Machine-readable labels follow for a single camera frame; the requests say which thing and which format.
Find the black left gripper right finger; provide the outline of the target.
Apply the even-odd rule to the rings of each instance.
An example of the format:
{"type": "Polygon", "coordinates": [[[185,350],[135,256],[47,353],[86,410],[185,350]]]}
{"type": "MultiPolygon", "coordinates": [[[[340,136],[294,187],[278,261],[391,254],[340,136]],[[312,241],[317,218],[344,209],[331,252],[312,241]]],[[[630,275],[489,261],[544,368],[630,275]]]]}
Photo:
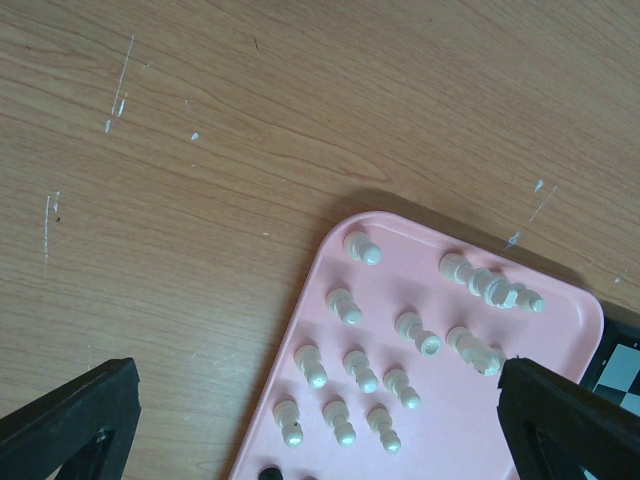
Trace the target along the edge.
{"type": "Polygon", "coordinates": [[[639,417],[528,358],[509,359],[497,413],[521,479],[639,477],[639,417]]]}

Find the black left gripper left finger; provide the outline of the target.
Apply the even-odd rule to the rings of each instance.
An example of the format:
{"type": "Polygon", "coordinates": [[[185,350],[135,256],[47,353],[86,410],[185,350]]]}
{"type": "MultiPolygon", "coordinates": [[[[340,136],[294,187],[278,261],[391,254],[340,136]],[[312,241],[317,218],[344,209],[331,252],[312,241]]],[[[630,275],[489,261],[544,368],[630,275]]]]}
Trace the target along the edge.
{"type": "Polygon", "coordinates": [[[139,374],[111,359],[1,419],[3,479],[120,479],[137,430],[139,374]]]}

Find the white chess queen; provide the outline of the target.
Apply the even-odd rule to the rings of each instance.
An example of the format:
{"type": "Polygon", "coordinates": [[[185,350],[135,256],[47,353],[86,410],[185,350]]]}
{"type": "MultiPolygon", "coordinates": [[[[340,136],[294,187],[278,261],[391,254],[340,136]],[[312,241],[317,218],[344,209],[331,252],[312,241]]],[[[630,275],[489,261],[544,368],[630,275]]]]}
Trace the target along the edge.
{"type": "Polygon", "coordinates": [[[509,286],[505,300],[498,307],[508,309],[515,306],[527,312],[539,313],[544,310],[546,302],[536,291],[522,283],[515,283],[509,286]]]}

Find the white chess king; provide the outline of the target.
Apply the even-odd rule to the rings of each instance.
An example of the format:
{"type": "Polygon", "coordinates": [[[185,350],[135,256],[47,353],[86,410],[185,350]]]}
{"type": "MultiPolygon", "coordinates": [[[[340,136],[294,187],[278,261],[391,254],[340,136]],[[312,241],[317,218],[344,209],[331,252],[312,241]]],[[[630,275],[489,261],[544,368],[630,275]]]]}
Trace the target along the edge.
{"type": "Polygon", "coordinates": [[[489,306],[507,309],[516,305],[518,293],[504,275],[487,268],[475,268],[461,254],[445,254],[439,261],[439,271],[449,281],[464,285],[489,306]]]}

